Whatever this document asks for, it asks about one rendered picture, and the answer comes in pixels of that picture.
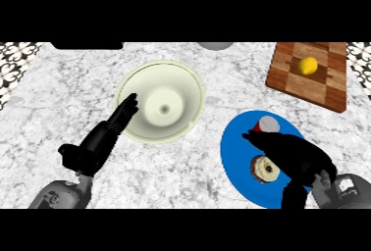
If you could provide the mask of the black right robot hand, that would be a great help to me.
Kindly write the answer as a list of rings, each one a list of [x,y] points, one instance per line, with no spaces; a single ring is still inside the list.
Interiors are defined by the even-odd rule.
[[[242,137],[290,177],[282,190],[281,209],[303,210],[306,188],[325,194],[334,184],[337,168],[330,155],[310,141],[293,134],[250,130]]]

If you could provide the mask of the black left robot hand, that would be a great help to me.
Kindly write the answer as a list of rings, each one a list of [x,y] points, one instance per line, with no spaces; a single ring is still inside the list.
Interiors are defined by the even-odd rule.
[[[78,145],[62,144],[58,148],[62,166],[83,176],[95,176],[108,160],[118,136],[139,111],[136,97],[131,93],[124,98],[111,117],[97,123]]]

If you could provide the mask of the brown cupcake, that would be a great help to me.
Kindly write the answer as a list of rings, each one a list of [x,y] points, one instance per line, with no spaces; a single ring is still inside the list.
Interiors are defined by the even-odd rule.
[[[264,155],[256,155],[251,160],[251,175],[262,183],[276,181],[279,176],[279,167],[272,163]]]

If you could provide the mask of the blue plate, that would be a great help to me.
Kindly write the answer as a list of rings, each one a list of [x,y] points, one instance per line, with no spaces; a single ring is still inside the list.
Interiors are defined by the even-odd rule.
[[[279,124],[279,133],[293,134],[303,138],[297,127],[276,114],[267,111],[248,111],[228,123],[220,139],[220,160],[226,176],[244,197],[267,209],[281,208],[282,191],[290,177],[279,173],[273,182],[262,183],[251,174],[251,161],[263,152],[242,137],[242,133],[254,128],[260,118],[270,116]]]

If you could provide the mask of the pale cream bowl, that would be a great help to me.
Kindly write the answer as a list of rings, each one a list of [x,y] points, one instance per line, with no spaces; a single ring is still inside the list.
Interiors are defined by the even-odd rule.
[[[112,99],[114,107],[130,93],[137,94],[139,111],[123,134],[148,144],[180,138],[194,128],[205,104],[204,85],[194,69],[171,60],[148,62],[123,79]]]

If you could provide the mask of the red can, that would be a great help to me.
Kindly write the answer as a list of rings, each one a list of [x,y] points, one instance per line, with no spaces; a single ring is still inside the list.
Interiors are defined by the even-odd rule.
[[[259,118],[253,131],[259,132],[279,132],[279,123],[275,117],[263,116]]]

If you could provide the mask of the wooden checkered cutting board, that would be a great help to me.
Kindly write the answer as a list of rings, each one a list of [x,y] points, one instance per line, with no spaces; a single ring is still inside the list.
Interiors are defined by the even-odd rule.
[[[300,62],[312,57],[316,70],[304,75]],[[346,43],[278,42],[266,86],[334,112],[346,111]]]

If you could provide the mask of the yellow lemon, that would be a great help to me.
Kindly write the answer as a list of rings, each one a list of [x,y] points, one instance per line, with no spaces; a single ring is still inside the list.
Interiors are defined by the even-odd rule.
[[[318,60],[315,57],[306,57],[298,62],[298,72],[301,75],[310,75],[318,70]]]

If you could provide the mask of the black appliance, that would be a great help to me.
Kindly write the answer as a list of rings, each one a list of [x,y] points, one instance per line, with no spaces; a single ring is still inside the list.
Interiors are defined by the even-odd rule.
[[[118,50],[121,42],[50,42],[59,50]]]

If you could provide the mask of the grey round object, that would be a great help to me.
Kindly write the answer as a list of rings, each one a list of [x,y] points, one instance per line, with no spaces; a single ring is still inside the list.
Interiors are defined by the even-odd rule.
[[[220,51],[232,46],[232,42],[199,42],[198,45],[211,51]]]

